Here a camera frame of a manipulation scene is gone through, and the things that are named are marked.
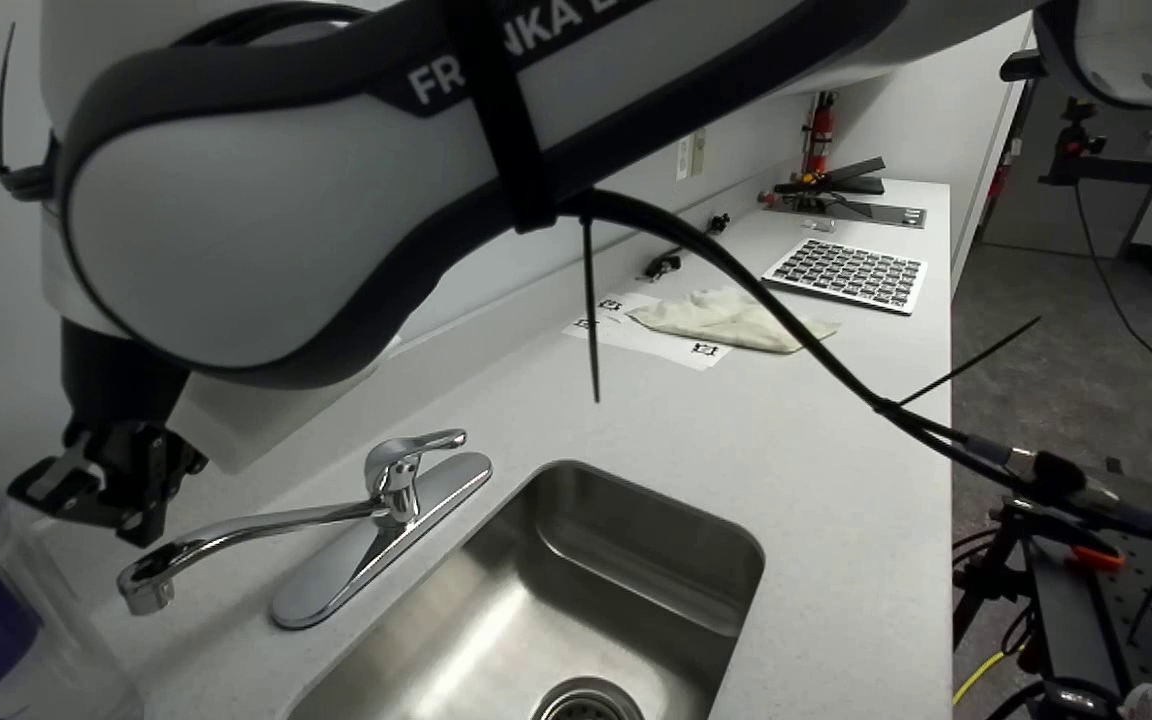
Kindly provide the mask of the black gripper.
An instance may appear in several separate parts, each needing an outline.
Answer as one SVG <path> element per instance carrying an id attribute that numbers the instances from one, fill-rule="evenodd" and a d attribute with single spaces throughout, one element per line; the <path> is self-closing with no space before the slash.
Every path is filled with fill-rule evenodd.
<path id="1" fill-rule="evenodd" d="M 86 439 L 88 454 L 81 449 L 44 454 L 7 482 L 7 495 L 53 518 L 95 527 L 108 527 L 113 509 L 121 509 L 115 536 L 148 546 L 163 536 L 179 482 L 208 463 L 195 444 L 169 429 L 190 369 L 140 341 L 65 321 L 62 383 L 71 407 L 65 439 Z"/>

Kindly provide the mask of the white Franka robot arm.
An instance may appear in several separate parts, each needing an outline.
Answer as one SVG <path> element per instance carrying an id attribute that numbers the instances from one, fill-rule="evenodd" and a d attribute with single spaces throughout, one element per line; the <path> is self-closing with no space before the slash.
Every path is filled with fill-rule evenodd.
<path id="1" fill-rule="evenodd" d="M 183 381 L 365 372 L 478 248 L 781 86 L 1031 19 L 1048 62 L 1152 102 L 1152 0 L 40 0 L 71 421 L 14 501 L 151 542 L 195 472 Z"/>

